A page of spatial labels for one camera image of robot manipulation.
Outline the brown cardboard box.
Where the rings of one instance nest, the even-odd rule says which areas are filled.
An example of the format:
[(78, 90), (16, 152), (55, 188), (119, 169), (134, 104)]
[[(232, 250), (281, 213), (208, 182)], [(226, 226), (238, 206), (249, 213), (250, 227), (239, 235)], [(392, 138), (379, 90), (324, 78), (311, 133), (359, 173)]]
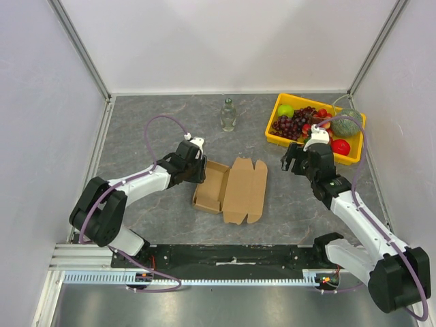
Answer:
[(238, 157), (231, 167), (208, 161), (206, 178), (193, 195), (193, 207), (221, 213), (225, 223), (255, 223), (263, 213), (267, 176), (267, 165), (261, 160)]

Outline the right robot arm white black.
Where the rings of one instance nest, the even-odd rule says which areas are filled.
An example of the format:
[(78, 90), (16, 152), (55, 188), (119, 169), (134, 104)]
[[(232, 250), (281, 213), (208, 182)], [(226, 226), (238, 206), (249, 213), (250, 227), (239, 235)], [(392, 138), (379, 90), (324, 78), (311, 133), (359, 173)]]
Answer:
[(312, 250), (313, 263), (320, 268), (337, 264), (353, 274), (384, 313), (421, 303), (422, 314), (413, 317), (426, 321), (431, 297), (428, 254), (397, 238), (368, 209), (355, 186), (337, 174), (330, 145), (291, 143), (281, 158), (281, 168), (305, 176), (313, 195), (360, 241), (361, 246), (355, 247), (337, 233), (321, 236)]

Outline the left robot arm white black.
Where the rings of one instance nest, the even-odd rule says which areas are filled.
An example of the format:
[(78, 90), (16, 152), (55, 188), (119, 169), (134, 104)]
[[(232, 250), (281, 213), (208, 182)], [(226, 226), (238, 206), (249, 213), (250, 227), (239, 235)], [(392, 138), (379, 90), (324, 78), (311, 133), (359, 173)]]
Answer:
[(70, 214), (69, 223), (99, 247), (126, 253), (133, 267), (144, 267), (150, 258), (149, 242), (123, 225), (125, 209), (182, 182), (203, 183), (207, 162), (203, 146), (203, 138), (184, 140), (175, 152), (145, 170), (109, 181), (92, 178)]

